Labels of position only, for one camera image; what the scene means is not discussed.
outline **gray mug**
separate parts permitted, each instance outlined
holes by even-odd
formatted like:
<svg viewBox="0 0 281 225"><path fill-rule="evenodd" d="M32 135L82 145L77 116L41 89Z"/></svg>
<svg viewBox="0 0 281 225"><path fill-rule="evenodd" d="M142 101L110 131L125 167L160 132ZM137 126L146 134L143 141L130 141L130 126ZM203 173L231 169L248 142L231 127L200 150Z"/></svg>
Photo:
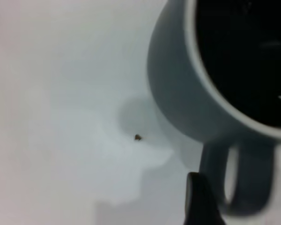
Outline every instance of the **gray mug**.
<svg viewBox="0 0 281 225"><path fill-rule="evenodd" d="M200 173L220 210L246 216L268 202L281 143L281 79L268 74L281 67L281 32L264 27L258 6L246 3L241 14L227 2L169 0L151 38L148 77L166 118L204 143ZM228 202L224 180L232 146L239 159Z"/></svg>

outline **black object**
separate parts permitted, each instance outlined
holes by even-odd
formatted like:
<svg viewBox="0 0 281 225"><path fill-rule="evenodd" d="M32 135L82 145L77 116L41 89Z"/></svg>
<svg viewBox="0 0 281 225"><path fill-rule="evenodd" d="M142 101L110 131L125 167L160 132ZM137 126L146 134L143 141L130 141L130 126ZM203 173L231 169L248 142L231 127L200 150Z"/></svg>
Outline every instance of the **black object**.
<svg viewBox="0 0 281 225"><path fill-rule="evenodd" d="M225 225L207 178L197 172L187 175L184 225Z"/></svg>

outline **coffee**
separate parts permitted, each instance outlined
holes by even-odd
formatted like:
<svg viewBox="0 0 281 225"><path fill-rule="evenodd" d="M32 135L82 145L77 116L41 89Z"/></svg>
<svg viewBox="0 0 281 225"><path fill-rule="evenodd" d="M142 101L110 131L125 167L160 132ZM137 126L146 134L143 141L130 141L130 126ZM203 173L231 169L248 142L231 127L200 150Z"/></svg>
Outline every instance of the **coffee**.
<svg viewBox="0 0 281 225"><path fill-rule="evenodd" d="M197 7L200 54L216 88L242 113L281 128L281 4L200 0Z"/></svg>

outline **mug handle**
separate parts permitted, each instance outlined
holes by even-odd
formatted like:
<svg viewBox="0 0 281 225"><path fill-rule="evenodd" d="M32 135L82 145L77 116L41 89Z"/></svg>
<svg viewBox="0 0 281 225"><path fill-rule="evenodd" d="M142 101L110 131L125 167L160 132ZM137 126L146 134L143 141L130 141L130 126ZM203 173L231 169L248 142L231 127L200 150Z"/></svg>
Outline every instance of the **mug handle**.
<svg viewBox="0 0 281 225"><path fill-rule="evenodd" d="M229 148L236 142L221 140L204 145L200 173L204 174L221 212L248 216L267 204L274 176L274 148L271 140L241 140L238 145L238 169L232 200L225 197L224 183Z"/></svg>

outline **small insect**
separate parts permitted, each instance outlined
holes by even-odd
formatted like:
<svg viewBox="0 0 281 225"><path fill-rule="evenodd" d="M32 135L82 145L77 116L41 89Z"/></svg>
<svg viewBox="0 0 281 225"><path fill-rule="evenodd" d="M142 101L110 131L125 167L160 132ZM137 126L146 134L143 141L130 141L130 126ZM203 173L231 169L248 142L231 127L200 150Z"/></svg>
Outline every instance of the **small insect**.
<svg viewBox="0 0 281 225"><path fill-rule="evenodd" d="M141 137L140 135L135 135L134 139L135 139L136 141L140 141L140 140L142 139L142 137Z"/></svg>

